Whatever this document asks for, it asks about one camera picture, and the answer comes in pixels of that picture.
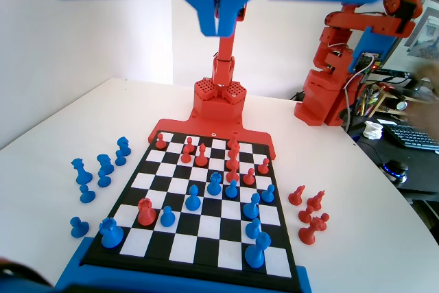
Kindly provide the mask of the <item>person's hand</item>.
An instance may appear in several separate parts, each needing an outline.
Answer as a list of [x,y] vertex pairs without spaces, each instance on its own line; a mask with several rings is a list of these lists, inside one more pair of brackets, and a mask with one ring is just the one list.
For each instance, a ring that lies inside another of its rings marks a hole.
[[438,91],[438,85],[439,85],[439,67],[438,64],[429,64],[429,65],[422,65],[417,68],[415,72],[415,77],[419,80],[422,80],[423,78],[428,79],[433,89]]

